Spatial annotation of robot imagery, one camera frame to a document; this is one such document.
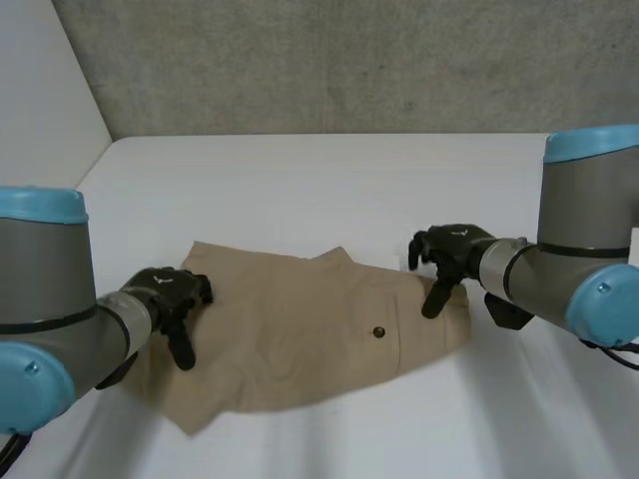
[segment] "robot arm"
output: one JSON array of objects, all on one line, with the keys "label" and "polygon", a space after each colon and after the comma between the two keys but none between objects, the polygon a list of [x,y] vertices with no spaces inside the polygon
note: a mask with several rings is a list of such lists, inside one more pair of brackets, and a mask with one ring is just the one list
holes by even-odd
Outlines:
[{"label": "robot arm", "polygon": [[27,435],[94,387],[121,380],[153,331],[177,365],[184,320],[212,302],[202,275],[148,268],[96,299],[88,217],[71,190],[0,189],[0,433]]},{"label": "robot arm", "polygon": [[628,264],[639,226],[639,126],[575,130],[546,142],[537,244],[472,225],[418,232],[409,265],[437,265],[423,314],[439,313],[463,278],[480,281],[498,325],[533,315],[588,344],[623,348],[639,336],[639,269]]}]

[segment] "cable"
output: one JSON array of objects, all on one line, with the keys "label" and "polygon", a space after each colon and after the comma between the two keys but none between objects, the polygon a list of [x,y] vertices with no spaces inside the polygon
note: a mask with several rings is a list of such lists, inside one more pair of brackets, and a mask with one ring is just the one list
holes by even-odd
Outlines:
[{"label": "cable", "polygon": [[619,354],[615,354],[612,351],[622,351],[622,352],[634,352],[635,354],[639,354],[639,344],[635,344],[634,342],[629,342],[628,344],[624,344],[622,346],[612,346],[612,347],[603,347],[594,342],[586,341],[584,339],[580,339],[582,343],[588,346],[590,349],[600,349],[606,356],[608,356],[613,361],[621,364],[622,366],[626,366],[633,371],[639,371],[639,364],[635,364],[627,359],[624,359]]},{"label": "cable", "polygon": [[639,364],[635,364],[634,362],[630,362],[627,359],[624,359],[623,357],[621,357],[619,354],[615,354],[614,352],[612,352],[610,349],[607,349],[605,347],[600,347],[599,349],[601,349],[603,351],[603,353],[608,356],[609,358],[611,358],[613,361],[618,362],[619,364],[629,367],[630,369],[634,370],[634,371],[639,371]]},{"label": "cable", "polygon": [[31,434],[14,434],[0,451],[0,478],[9,471],[31,441]]}]

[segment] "khaki shorts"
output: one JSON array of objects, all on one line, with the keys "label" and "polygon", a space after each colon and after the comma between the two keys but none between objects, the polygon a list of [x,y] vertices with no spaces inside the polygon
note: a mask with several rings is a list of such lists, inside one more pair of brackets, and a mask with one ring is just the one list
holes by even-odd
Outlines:
[{"label": "khaki shorts", "polygon": [[426,319],[430,279],[357,264],[341,247],[305,259],[196,242],[183,267],[216,295],[189,319],[196,366],[178,369],[153,334],[123,384],[188,434],[226,410],[301,406],[389,381],[470,337],[462,286]]}]

